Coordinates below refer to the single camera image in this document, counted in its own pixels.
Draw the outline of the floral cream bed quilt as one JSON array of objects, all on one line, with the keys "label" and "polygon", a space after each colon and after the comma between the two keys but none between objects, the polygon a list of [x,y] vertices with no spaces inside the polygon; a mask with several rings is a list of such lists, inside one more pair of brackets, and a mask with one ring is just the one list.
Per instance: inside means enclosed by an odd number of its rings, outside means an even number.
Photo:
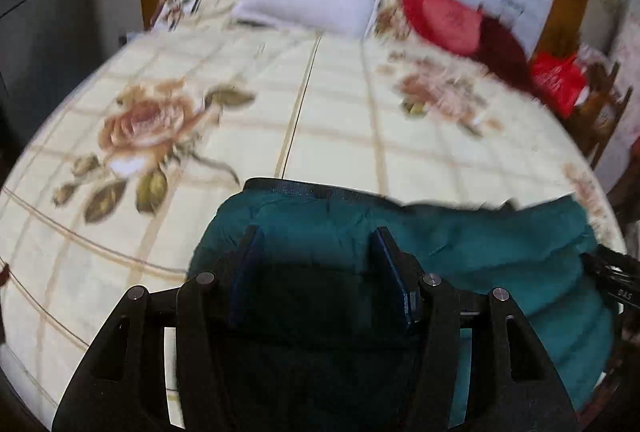
[{"label": "floral cream bed quilt", "polygon": [[179,285],[248,178],[465,207],[575,195],[599,241],[625,247],[562,125],[484,66],[394,31],[358,42],[245,26],[237,1],[202,0],[127,44],[2,186],[1,367],[45,426],[122,293]]}]

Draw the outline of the wooden chair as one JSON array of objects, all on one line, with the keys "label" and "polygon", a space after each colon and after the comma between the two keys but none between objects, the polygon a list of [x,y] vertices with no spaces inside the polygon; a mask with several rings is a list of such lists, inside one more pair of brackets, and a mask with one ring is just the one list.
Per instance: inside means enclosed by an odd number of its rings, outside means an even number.
[{"label": "wooden chair", "polygon": [[618,72],[618,61],[610,71],[603,63],[590,64],[587,69],[588,96],[563,122],[564,129],[593,169],[620,124],[634,91],[628,87],[623,96],[617,92]]}]

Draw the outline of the dark red velvet cushion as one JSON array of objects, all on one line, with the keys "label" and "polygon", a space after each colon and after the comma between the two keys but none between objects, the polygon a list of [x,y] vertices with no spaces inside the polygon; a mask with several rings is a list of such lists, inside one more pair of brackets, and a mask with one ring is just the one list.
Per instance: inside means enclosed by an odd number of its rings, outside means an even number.
[{"label": "dark red velvet cushion", "polygon": [[504,83],[522,92],[534,89],[524,49],[497,19],[484,17],[480,22],[480,41],[475,59]]}]

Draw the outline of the dark green puffer jacket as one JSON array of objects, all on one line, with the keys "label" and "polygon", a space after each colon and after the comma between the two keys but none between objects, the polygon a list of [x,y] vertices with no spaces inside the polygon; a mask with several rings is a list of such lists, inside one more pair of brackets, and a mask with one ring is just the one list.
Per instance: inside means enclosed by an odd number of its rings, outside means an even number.
[{"label": "dark green puffer jacket", "polygon": [[[367,251],[378,227],[454,288],[506,289],[574,411],[610,355],[613,312],[580,260],[597,241],[585,211],[569,197],[528,209],[457,210],[255,178],[218,207],[190,275],[213,270],[251,225],[262,229],[264,251],[243,276],[222,336],[223,431],[401,431],[371,325]],[[465,417],[470,353],[464,330],[450,431],[460,431]]]}]

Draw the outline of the grey refrigerator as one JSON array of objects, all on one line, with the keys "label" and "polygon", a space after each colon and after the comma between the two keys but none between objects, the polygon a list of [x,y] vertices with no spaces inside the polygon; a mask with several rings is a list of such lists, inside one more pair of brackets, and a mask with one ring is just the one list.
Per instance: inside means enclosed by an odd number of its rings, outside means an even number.
[{"label": "grey refrigerator", "polygon": [[1,0],[1,136],[25,146],[49,114],[142,31],[140,0]]}]

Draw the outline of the red heart-shaped cushion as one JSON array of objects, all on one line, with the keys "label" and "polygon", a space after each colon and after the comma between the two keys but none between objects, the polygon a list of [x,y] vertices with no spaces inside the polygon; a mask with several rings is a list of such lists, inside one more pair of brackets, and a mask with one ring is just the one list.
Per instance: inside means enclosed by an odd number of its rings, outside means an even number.
[{"label": "red heart-shaped cushion", "polygon": [[457,0],[402,0],[407,21],[424,40],[459,56],[480,47],[483,15]]}]

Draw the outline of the red shopping bag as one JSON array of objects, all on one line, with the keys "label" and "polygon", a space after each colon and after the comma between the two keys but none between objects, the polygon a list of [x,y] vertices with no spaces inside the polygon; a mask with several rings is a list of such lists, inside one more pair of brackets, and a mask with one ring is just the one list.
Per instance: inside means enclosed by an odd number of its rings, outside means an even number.
[{"label": "red shopping bag", "polygon": [[536,96],[561,119],[572,114],[580,94],[588,87],[577,52],[565,57],[540,52],[530,64],[530,75]]}]

